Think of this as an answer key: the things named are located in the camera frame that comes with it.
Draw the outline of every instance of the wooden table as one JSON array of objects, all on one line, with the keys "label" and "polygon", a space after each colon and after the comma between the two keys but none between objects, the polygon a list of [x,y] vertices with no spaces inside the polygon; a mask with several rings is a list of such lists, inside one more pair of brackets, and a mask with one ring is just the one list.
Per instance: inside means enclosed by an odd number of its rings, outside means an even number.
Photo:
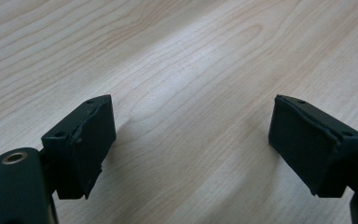
[{"label": "wooden table", "polygon": [[267,136],[276,94],[358,130],[358,1],[0,0],[0,154],[102,94],[117,141],[61,223],[351,223]]}]

